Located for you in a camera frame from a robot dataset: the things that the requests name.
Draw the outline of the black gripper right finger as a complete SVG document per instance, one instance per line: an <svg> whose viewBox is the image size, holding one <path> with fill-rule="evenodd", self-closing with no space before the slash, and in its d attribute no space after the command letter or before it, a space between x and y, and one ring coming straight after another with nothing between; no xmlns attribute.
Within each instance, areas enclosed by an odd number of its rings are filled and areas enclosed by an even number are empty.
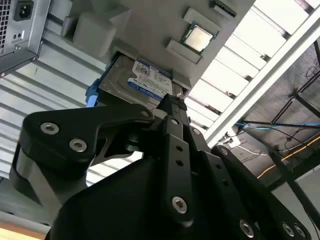
<svg viewBox="0 0 320 240"><path fill-rule="evenodd" d="M177 99L191 168L209 225L221 240L310 240L307 228L226 147L210 149Z"/></svg>

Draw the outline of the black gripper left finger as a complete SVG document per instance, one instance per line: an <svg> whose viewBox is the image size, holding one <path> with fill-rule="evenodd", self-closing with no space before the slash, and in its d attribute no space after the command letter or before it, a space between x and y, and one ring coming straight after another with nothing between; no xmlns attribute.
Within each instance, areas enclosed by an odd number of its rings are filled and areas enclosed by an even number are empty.
<svg viewBox="0 0 320 240"><path fill-rule="evenodd" d="M177 105L165 95L159 118L139 104L35 112L22 123L10 175L15 188L45 207L54 221L76 194L142 159L175 161L191 170L190 146Z"/></svg>

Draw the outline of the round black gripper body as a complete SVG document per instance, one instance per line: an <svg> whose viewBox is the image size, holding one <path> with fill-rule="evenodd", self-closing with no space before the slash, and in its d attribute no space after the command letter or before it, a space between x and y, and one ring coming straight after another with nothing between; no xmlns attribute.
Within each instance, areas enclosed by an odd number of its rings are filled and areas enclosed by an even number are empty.
<svg viewBox="0 0 320 240"><path fill-rule="evenodd" d="M209 224L197 172L180 160L141 159L74 195L49 240L221 240Z"/></svg>

